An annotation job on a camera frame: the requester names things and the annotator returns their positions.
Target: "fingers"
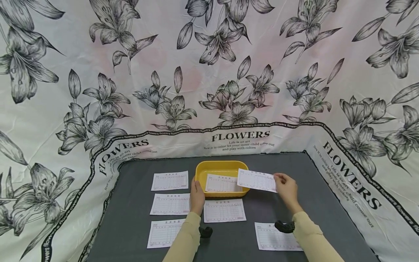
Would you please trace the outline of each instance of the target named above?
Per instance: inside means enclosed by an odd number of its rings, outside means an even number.
[[[282,180],[285,180],[285,182],[293,180],[290,176],[288,176],[287,174],[284,174],[284,173],[275,173],[274,175],[278,176]]]
[[[191,192],[196,192],[197,191],[197,186],[196,186],[196,181],[195,181],[195,176],[192,178],[192,183],[191,183]]]
[[[199,181],[195,181],[195,187],[197,189],[197,192],[204,192]]]

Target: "lily flower print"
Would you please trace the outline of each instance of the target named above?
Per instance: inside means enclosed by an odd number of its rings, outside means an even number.
[[[140,18],[135,10],[138,0],[89,0],[93,11],[101,21],[89,28],[92,42],[96,40],[96,31],[100,30],[102,44],[110,44],[119,40],[124,52],[115,51],[112,56],[114,67],[119,65],[123,57],[128,58],[128,71],[131,74],[131,59],[143,48],[153,43],[157,35],[135,40],[130,33],[132,20]]]
[[[368,175],[374,177],[377,168],[371,157],[387,155],[387,151],[380,141],[373,140],[374,129],[368,126],[363,127],[359,134],[352,128],[343,131],[345,137],[338,137],[343,147],[360,162]]]
[[[258,78],[255,75],[248,75],[246,79],[252,84],[253,89],[249,96],[249,102],[257,108],[265,107],[265,94],[267,93],[279,93],[279,88],[276,85],[270,83],[274,77],[274,72],[270,65],[267,65],[262,72],[262,75]]]
[[[332,72],[329,75],[327,80],[328,85],[339,73],[342,68],[344,58],[340,59]],[[290,95],[295,99],[293,105],[299,106],[302,113],[299,117],[283,115],[286,119],[294,122],[315,122],[317,119],[313,116],[309,116],[310,112],[322,113],[324,111],[324,106],[326,106],[327,111],[330,112],[332,109],[332,104],[324,101],[327,93],[329,92],[329,87],[324,87],[320,91],[316,87],[325,81],[325,78],[316,78],[318,71],[318,63],[314,63],[308,69],[307,74],[301,79],[294,81],[288,81],[287,90],[290,92]]]
[[[367,59],[374,68],[381,68],[390,63],[398,78],[405,78],[409,72],[409,57],[419,54],[419,25],[399,36],[392,36],[384,29],[378,32],[378,41],[382,48]]]
[[[176,48],[183,49],[189,44],[196,19],[204,17],[205,26],[208,26],[214,5],[218,3],[222,7],[218,16],[217,30],[212,35],[195,32],[196,40],[207,46],[199,62],[213,65],[220,56],[225,60],[234,62],[236,57],[230,44],[239,40],[241,36],[245,36],[249,40],[247,28],[242,23],[247,14],[249,2],[261,14],[269,13],[274,9],[269,0],[188,0],[185,9],[187,9],[191,20],[179,32]]]
[[[83,94],[98,100],[101,115],[114,112],[116,118],[123,117],[122,108],[119,104],[130,104],[131,101],[123,94],[116,92],[115,82],[107,78],[106,75],[99,73],[98,81],[99,89],[87,88],[83,91]]]
[[[197,41],[207,46],[205,52],[199,59],[199,63],[213,65],[221,56],[223,59],[230,62],[236,60],[234,52],[231,50],[230,44],[239,40],[242,36],[243,28],[231,32],[228,27],[227,19],[220,24],[213,36],[208,36],[202,33],[195,33]]]
[[[56,135],[62,141],[62,146],[58,148],[58,153],[62,156],[67,155],[77,144],[89,139],[86,128],[74,123],[67,123],[65,130]]]
[[[237,23],[241,23],[247,13],[249,7],[249,1],[253,8],[261,14],[266,14],[272,11],[274,8],[269,4],[268,0],[219,0],[224,4],[229,5],[230,17]]]
[[[297,61],[300,59],[303,52],[315,43],[325,39],[336,33],[341,28],[336,28],[324,32],[320,32],[321,23],[326,19],[329,13],[334,13],[337,9],[338,0],[300,0],[298,4],[297,16],[286,20],[281,27],[279,35],[285,32],[285,29],[291,25],[287,31],[286,37],[294,36],[295,34],[305,31],[306,41],[293,42],[285,51],[284,57],[294,53],[299,47],[303,47]]]
[[[202,108],[225,111],[230,100],[230,93],[225,90],[225,85],[221,85],[215,95],[207,94],[207,99],[208,101],[199,101]]]
[[[218,87],[215,94],[207,94],[207,101],[199,101],[204,109],[220,110],[218,125],[231,126],[240,124],[256,124],[256,117],[249,116],[255,108],[262,108],[267,105],[265,95],[268,93],[278,93],[279,88],[272,84],[274,72],[270,65],[267,65],[261,76],[247,75],[251,65],[250,56],[246,57],[237,70],[237,80],[229,80],[227,84]],[[246,87],[240,88],[240,79],[246,78],[252,84],[252,90],[244,97]]]
[[[332,104],[323,101],[328,92],[329,87],[324,87],[317,94],[312,93],[303,96],[299,101],[296,102],[296,104],[301,107],[303,112],[322,113],[324,106],[326,106],[327,111],[330,112],[332,109]]]
[[[194,116],[197,116],[195,110],[191,108],[185,109],[185,98],[183,96],[176,96],[170,102],[164,101],[160,103],[156,110],[156,114],[163,115],[164,119],[166,120],[166,126],[161,127],[160,125],[156,124],[152,125],[159,129],[166,129],[165,127],[167,127],[167,130],[176,131],[177,129],[180,129],[179,127],[176,128],[177,121],[192,119],[191,113]]]
[[[90,155],[104,148],[112,137],[117,135],[126,135],[127,132],[120,128],[112,128],[115,119],[113,117],[102,117],[96,122],[90,120],[89,131],[93,134],[85,143],[84,149],[92,149]]]
[[[56,9],[48,0],[4,0],[0,6],[0,13],[14,26],[25,31],[33,31],[35,25],[28,7],[50,19],[59,19],[64,15],[64,12]]]
[[[160,104],[160,94],[155,86],[146,88],[143,92],[135,91],[133,95],[151,108],[157,109]]]
[[[156,71],[151,74],[153,85],[144,92],[136,91],[135,97],[143,101],[149,107],[155,109],[155,114],[161,114],[166,121],[165,125],[152,124],[157,129],[168,130],[171,132],[191,128],[187,124],[176,126],[178,121],[192,119],[192,115],[197,116],[197,112],[191,108],[185,108],[185,98],[179,93],[182,89],[183,73],[180,66],[175,69],[173,76],[176,96],[173,99],[166,97],[167,86],[160,86],[160,78]]]
[[[308,80],[307,77],[305,77],[295,82],[288,81],[286,85],[287,90],[290,92],[292,98],[295,100],[299,100],[303,96],[305,91],[308,89]]]
[[[361,124],[371,113],[371,110],[368,111],[368,108],[370,107],[366,106],[372,103],[372,98],[365,98],[357,102],[356,98],[352,96],[349,103],[343,99],[341,99],[339,103],[351,128],[355,128],[357,125]]]
[[[0,57],[0,74],[9,74],[13,101],[18,104],[32,98],[37,91],[36,80],[58,82],[58,76],[38,62],[46,54],[45,42],[38,38],[27,45],[21,36],[10,28],[7,54]]]
[[[63,211],[56,199],[67,190],[74,178],[64,177],[66,172],[74,172],[63,168],[59,177],[45,166],[35,163],[31,168],[32,188],[22,194],[13,206],[12,218],[15,235],[19,236],[28,219],[36,214],[44,213],[45,222],[55,223]]]
[[[257,124],[258,119],[256,117],[249,116],[255,109],[255,106],[251,103],[241,104],[240,102],[234,102],[231,105],[231,111],[222,112],[220,119],[224,121],[220,122],[219,126],[233,126],[241,124]]]
[[[412,150],[419,152],[419,114],[411,106],[403,106],[404,126],[389,134],[385,141],[396,146],[393,160],[401,161],[410,155]]]

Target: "beige sleeve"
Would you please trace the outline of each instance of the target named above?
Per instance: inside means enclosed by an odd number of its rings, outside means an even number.
[[[305,212],[294,214],[292,220],[295,223],[295,239],[309,262],[344,262],[323,236],[320,227],[311,221]]]
[[[163,262],[192,262],[199,247],[201,217],[189,212]]]

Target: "leaf print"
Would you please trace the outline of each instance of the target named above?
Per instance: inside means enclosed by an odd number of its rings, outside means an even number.
[[[24,166],[28,165],[22,150],[2,131],[0,131],[0,151],[10,160]]]
[[[193,23],[189,22],[180,31],[179,36],[178,36],[177,46],[176,46],[177,49],[185,48],[189,44],[189,41],[191,41],[192,26],[193,26]]]
[[[6,198],[14,198],[15,192],[12,186],[12,168],[9,167],[9,173],[6,177]]]
[[[253,8],[261,14],[267,14],[274,9],[274,7],[269,4],[269,0],[250,0],[250,3]]]
[[[281,27],[281,31],[279,32],[279,35],[281,36],[289,25],[295,24],[296,22],[299,22],[299,21],[301,21],[301,19],[299,19],[298,17],[291,17],[290,19],[286,20]]]
[[[371,22],[367,23],[366,25],[364,25],[358,31],[358,33],[354,36],[354,38],[352,39],[352,42],[357,42],[357,41],[364,40],[365,38],[372,35],[375,31],[377,31],[377,29],[380,28],[380,26],[384,22],[384,20],[385,20],[385,17],[379,17],[379,18],[377,18],[375,20],[372,20]]]
[[[48,0],[24,0],[23,2],[50,19],[59,19],[64,15],[64,12],[56,9]]]
[[[156,71],[151,74],[151,82],[157,89],[160,88],[160,78]]]
[[[25,193],[29,190],[32,190],[32,189],[34,189],[34,187],[32,186],[32,183],[24,184],[24,185],[20,186],[18,189],[15,190],[14,197],[19,198],[23,193]]]
[[[208,8],[207,8],[207,11],[205,12],[205,26],[208,26],[208,22],[211,19],[213,2],[214,0],[208,1]]]
[[[29,251],[34,249],[34,247],[42,240],[44,239],[56,226],[55,223],[49,223],[46,224],[45,227],[42,229],[42,231],[29,243],[29,245],[26,247],[25,251],[23,252],[21,259],[26,256]]]
[[[310,66],[310,69],[308,70],[308,81],[312,81],[314,79],[314,77],[317,74],[317,69],[318,69],[318,63],[313,64],[312,66]]]
[[[188,7],[188,14],[192,17],[200,17],[205,14],[208,8],[208,2],[205,0],[195,0]]]
[[[119,42],[129,53],[134,53],[137,50],[137,43],[130,32],[123,32],[119,36]]]
[[[327,84],[329,84],[333,80],[333,78],[335,78],[335,76],[339,73],[340,69],[343,66],[344,61],[345,61],[345,58],[342,58],[342,59],[339,60],[339,62],[337,62],[337,64],[333,68],[332,72],[330,73],[330,76],[327,80]]]
[[[413,9],[417,6],[418,3],[419,3],[419,0],[409,1],[410,5],[406,6],[402,15],[400,16],[399,20],[397,21],[396,25],[398,25],[401,21],[403,21],[410,14],[413,11]]]
[[[290,46],[285,51],[283,58],[286,58],[290,54],[294,53],[299,47],[303,47],[303,46],[305,46],[305,44],[303,42],[300,42],[300,41],[293,42],[292,44],[290,44]]]
[[[81,92],[81,83],[79,76],[73,69],[71,69],[70,74],[68,74],[68,88],[70,89],[71,96],[74,99],[77,99]]]
[[[285,114],[283,114],[283,116],[286,119],[288,119],[289,121],[292,121],[292,122],[297,123],[297,124],[300,123],[300,118],[299,117],[292,117],[292,116],[288,116],[288,115],[285,115]]]
[[[127,57],[127,55],[121,51],[115,51],[114,54],[112,55],[112,63],[114,65],[114,71],[115,71],[115,66],[121,63],[123,57]]]
[[[332,30],[328,30],[328,31],[324,31],[319,33],[316,36],[313,36],[312,39],[308,40],[307,45],[305,46],[304,50],[309,49],[310,47],[312,47],[315,43],[319,42],[320,40],[323,40],[329,36],[331,36],[332,34],[336,33],[337,31],[339,31],[340,29],[342,29],[342,27],[336,28],[336,29],[332,29]]]
[[[393,99],[391,99],[391,103],[392,104],[406,103],[415,99],[418,96],[419,96],[419,83],[416,83],[400,90],[393,97]]]
[[[182,69],[180,66],[178,66],[175,69],[175,75],[174,75],[175,90],[177,94],[179,94],[179,92],[181,91],[182,81],[183,81]]]
[[[73,200],[75,199],[76,195],[79,193],[80,189],[76,189],[71,191],[67,197],[65,198],[65,204],[64,204],[64,209],[67,209],[69,207],[69,205],[71,204],[71,202],[73,202]]]
[[[238,67],[237,70],[237,79],[240,80],[241,78],[243,78],[247,72],[249,71],[250,68],[250,64],[251,64],[251,59],[250,56],[247,56],[243,62],[240,64],[240,66]]]
[[[9,215],[9,210],[3,205],[0,205],[0,236],[9,230],[13,229],[13,221]]]

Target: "table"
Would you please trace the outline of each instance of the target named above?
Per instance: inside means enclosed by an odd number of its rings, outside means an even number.
[[[186,216],[150,216],[154,194],[188,193],[189,189],[152,192],[153,174],[189,170],[190,188],[197,164],[205,160],[239,160],[246,163],[250,170],[270,174],[287,173],[297,181],[300,204],[345,262],[379,261],[306,153],[127,162],[121,168],[119,182],[87,261],[161,262],[168,248],[146,249],[151,221]],[[290,213],[277,194],[251,189],[243,197],[243,204],[247,221],[204,224],[202,216],[201,225],[211,226],[214,233],[210,239],[201,239],[194,261],[307,262],[303,252],[258,249],[254,222],[291,220]]]

